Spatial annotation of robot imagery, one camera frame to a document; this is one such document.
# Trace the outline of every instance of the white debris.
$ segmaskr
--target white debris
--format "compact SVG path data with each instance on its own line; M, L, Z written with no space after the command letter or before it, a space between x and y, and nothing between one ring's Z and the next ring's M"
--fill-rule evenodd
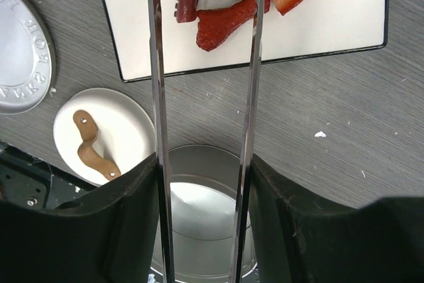
M57 90L54 87L51 87L48 94L50 95L50 97L53 97L53 93L56 93L56 92L57 92Z
M325 134L323 131L318 132L317 134L315 134L315 137L327 137L327 134Z
M158 283L158 281L156 281L156 279L154 278L154 274L149 274L148 275L148 281L147 283Z

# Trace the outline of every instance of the metal tongs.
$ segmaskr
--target metal tongs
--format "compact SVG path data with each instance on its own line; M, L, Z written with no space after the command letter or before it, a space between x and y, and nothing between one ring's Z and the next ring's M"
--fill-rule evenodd
M250 53L250 79L244 119L243 144L240 156L237 200L234 219L233 251L229 283L241 281L241 264L246 237L246 222L250 190L250 162L253 157L254 128L258 107L259 75L262 57L262 23L265 0L256 0L253 18L252 50ZM166 100L164 83L164 59L162 46L162 8L160 0L148 0L150 25L150 65L152 69L152 89L154 102L154 124L156 129L156 155L160 179L158 181L160 235L164 283L175 282L174 244L172 239L172 212L170 188L170 161L168 155L168 130L166 124Z

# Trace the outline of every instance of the table surface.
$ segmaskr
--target table surface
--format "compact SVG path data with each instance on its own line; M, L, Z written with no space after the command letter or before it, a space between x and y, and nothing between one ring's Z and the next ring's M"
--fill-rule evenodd
M124 84L101 0L31 0L54 40L58 74L36 109L0 116L0 140L70 172L55 115L74 94L109 87L152 111L149 81ZM318 194L358 207L424 196L424 0L390 0L389 43L373 52L262 67L255 151ZM166 79L170 146L240 153L248 69ZM323 131L327 137L314 137Z

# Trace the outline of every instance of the black device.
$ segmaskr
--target black device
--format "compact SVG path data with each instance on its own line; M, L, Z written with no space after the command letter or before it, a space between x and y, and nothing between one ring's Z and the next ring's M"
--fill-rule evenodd
M45 163L35 172L28 159L10 147L0 156L0 185L9 180L21 192L12 195L17 204L0 201L0 282L147 282L159 218L155 157L100 188ZM424 282L424 198L384 198L353 209L301 187L258 156L252 171L260 283ZM59 176L86 193L45 209ZM33 181L11 183L25 178Z

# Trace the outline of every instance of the round white lid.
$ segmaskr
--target round white lid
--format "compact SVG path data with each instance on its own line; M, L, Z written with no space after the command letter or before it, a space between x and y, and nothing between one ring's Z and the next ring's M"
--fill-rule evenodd
M79 110L88 112L98 127L98 138L93 148L103 158L112 160L121 174L155 151L153 123L133 99L112 89L82 91L59 110L54 120L53 134L64 162L87 182L100 186L108 180L100 172L86 166L78 156L82 138L73 116Z

